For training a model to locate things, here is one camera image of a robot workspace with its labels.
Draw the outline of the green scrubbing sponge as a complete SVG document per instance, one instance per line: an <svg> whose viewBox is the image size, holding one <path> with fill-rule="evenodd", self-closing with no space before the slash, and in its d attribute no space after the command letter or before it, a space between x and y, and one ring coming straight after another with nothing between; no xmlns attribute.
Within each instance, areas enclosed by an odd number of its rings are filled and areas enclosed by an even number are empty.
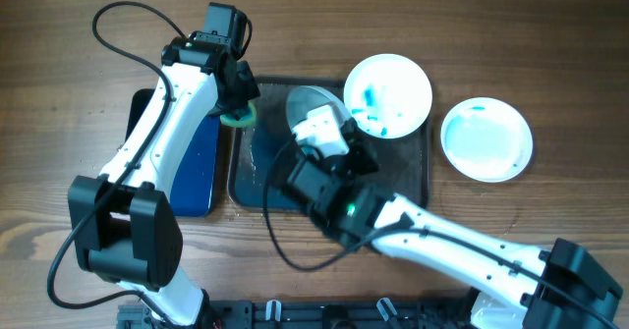
<svg viewBox="0 0 629 329"><path fill-rule="evenodd" d="M256 124L256 121L257 109L252 101L249 101L245 108L237 109L236 111L228 112L220 116L222 125L234 129L252 127Z"/></svg>

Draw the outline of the white plate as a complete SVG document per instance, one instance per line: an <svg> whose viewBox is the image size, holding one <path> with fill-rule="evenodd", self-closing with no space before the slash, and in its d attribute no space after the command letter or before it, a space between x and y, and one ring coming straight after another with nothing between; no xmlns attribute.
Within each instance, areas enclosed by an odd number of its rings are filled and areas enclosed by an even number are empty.
<svg viewBox="0 0 629 329"><path fill-rule="evenodd" d="M314 85L301 85L293 88L286 100L286 119L290 130L307 118L307 113L319 106L331 104L343 128L351 120L351 114L345 104L331 91Z"/></svg>
<svg viewBox="0 0 629 329"><path fill-rule="evenodd" d="M443 118L439 140L456 170L483 183L516 178L534 154L533 134L525 117L491 97L466 99L451 108Z"/></svg>
<svg viewBox="0 0 629 329"><path fill-rule="evenodd" d="M343 101L366 134L383 139L406 137L428 120L432 88L426 72L398 54L377 54L349 74Z"/></svg>

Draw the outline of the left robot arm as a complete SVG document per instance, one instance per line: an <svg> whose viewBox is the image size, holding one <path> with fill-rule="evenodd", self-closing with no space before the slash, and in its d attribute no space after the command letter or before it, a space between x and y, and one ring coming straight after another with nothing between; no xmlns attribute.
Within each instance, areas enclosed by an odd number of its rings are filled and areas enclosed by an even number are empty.
<svg viewBox="0 0 629 329"><path fill-rule="evenodd" d="M95 178L78 176L68 191L72 231L51 264L47 294L63 256L74 248L79 266L136 296L148 322L166 328L218 328L205 290L180 266L183 236L170 193L199 124L217 117L228 127L253 124L259 96L243 56L253 26L231 5L210 3L202 29L166 45L151 98L120 151Z"/></svg>

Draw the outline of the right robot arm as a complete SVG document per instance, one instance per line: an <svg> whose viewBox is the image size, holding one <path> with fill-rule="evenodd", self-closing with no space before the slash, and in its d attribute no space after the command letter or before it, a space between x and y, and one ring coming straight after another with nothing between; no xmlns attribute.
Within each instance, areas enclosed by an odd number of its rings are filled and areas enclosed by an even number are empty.
<svg viewBox="0 0 629 329"><path fill-rule="evenodd" d="M581 246L505 242L431 214L363 179L377 157L354 120L306 118L290 127L264 186L303 207L342 251L361 247L405 259L469 285L477 328L612 328L623 290Z"/></svg>

